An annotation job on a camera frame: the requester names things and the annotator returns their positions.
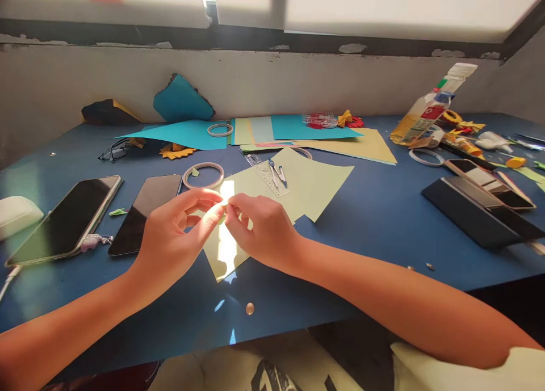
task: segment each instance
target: white cap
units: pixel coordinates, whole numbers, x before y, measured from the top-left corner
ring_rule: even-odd
[[[477,70],[478,66],[473,64],[457,63],[448,71],[449,75],[468,78]]]

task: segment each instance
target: peeling paint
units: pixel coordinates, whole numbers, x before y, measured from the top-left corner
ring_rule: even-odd
[[[339,52],[341,53],[360,53],[367,48],[367,45],[362,44],[346,44],[341,45]]]
[[[44,41],[39,39],[29,39],[26,35],[11,36],[5,33],[0,33],[0,43],[21,44],[21,45],[68,45],[66,41]]]
[[[276,45],[269,48],[270,51],[288,51],[289,49],[289,45]]]
[[[158,42],[151,45],[134,45],[134,44],[122,44],[116,42],[97,42],[96,46],[109,47],[109,48],[160,48],[160,49],[172,49],[170,42]]]
[[[485,52],[481,55],[480,59],[499,59],[500,56],[499,52]]]
[[[466,54],[462,51],[450,51],[448,49],[436,49],[431,55],[433,57],[466,57]]]

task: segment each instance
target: desk surface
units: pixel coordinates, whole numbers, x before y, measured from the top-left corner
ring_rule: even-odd
[[[511,116],[465,115],[466,120],[488,123],[497,133],[525,133],[545,138],[545,128]],[[367,117],[367,127],[387,138],[399,116]],[[97,160],[112,144],[112,137],[135,127],[94,127],[82,124],[0,173],[0,198],[23,195],[44,211],[51,210],[77,182],[120,175],[124,183],[109,207],[128,209],[144,180],[150,176],[183,174],[190,166],[216,162],[225,175],[248,168],[238,147],[198,151],[174,161],[158,155],[161,143],[144,150],[131,149],[114,163]],[[409,158],[406,148],[387,140],[399,164],[390,166],[344,155],[313,150],[315,160],[355,166],[345,184],[318,221],[306,217],[296,223],[311,239],[345,250],[387,260],[416,270],[461,290],[487,287],[545,273],[545,258],[524,245],[500,253],[475,244],[420,191],[442,176],[446,168],[426,167]],[[520,155],[528,150],[516,148]],[[531,152],[545,161],[545,153]],[[442,151],[446,158],[454,158]],[[497,153],[487,153],[488,158]],[[525,214],[545,229],[545,194],[533,181],[509,171],[538,209]],[[115,235],[123,217],[106,216],[100,234]],[[2,262],[27,231],[0,244]],[[24,268],[0,304],[0,332],[50,312],[125,272],[134,257],[110,259],[107,248]],[[426,263],[435,271],[430,271]],[[0,269],[2,280],[7,269]],[[248,302],[255,313],[248,316]],[[74,378],[110,371],[146,361],[185,354],[195,349],[301,329],[355,317],[355,307],[313,284],[284,275],[248,259],[229,281],[217,284],[204,253],[189,272],[151,306],[122,322],[67,367],[59,378]]]

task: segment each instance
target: ruler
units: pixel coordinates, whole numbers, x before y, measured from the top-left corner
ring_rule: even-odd
[[[278,179],[278,177],[273,174],[272,168],[269,165],[268,161],[261,161],[259,156],[257,156],[256,154],[244,154],[244,157],[250,163],[250,165],[257,171],[257,173],[263,179],[263,181],[265,181],[265,184],[269,186],[269,188],[274,193],[274,195],[280,198],[281,196],[289,193],[289,190],[285,188],[284,184],[282,183],[282,180]],[[274,184],[274,181],[272,180],[273,177],[276,179],[276,183],[278,184],[278,187]]]

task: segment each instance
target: forearm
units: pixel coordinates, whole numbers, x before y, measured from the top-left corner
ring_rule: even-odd
[[[442,361],[498,367],[512,347],[540,348],[470,295],[406,268],[303,238],[293,275],[323,286]]]
[[[0,334],[0,388],[36,390],[145,304],[123,275]]]

